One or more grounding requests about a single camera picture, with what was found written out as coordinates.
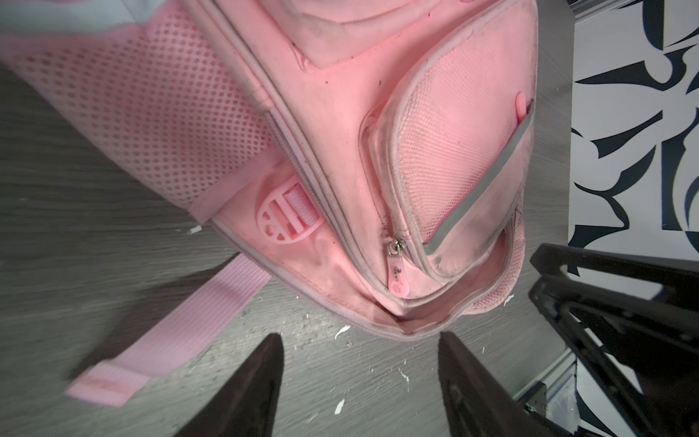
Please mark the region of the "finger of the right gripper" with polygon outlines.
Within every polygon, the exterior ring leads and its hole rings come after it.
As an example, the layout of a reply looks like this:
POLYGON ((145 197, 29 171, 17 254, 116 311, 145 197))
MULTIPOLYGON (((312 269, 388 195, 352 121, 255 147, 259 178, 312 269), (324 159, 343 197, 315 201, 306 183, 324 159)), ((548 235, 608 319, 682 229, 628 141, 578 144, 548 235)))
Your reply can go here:
POLYGON ((529 297, 636 435, 697 435, 697 311, 552 276, 529 297))
POLYGON ((530 262, 542 276, 562 276, 562 266, 591 269, 657 283, 677 296, 698 297, 697 261, 615 254, 546 243, 533 253, 530 262))

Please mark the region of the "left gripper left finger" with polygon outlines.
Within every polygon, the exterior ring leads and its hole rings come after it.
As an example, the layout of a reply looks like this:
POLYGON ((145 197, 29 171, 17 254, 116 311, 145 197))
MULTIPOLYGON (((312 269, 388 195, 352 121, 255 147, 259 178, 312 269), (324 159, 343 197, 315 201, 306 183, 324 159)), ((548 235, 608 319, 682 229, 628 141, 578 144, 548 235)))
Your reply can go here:
POLYGON ((283 370, 282 338, 271 333, 177 435, 271 436, 283 370))

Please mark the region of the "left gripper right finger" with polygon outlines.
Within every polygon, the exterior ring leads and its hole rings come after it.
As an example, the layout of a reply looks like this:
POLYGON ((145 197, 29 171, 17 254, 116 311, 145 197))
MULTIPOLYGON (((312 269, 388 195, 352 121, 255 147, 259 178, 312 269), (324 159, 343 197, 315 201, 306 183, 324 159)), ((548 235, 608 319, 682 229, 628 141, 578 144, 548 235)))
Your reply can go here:
POLYGON ((546 417, 547 387, 513 398, 452 332, 440 334, 439 380, 452 436, 566 436, 546 417))

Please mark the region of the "pink student backpack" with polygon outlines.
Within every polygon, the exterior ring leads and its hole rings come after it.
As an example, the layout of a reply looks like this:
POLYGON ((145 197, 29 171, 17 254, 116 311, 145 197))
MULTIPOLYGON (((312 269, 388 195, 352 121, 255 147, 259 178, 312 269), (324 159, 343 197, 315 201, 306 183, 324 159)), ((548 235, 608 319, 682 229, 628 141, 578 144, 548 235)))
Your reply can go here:
POLYGON ((119 407, 271 278, 414 340, 524 263, 533 1, 5 1, 1 59, 238 256, 67 395, 119 407))

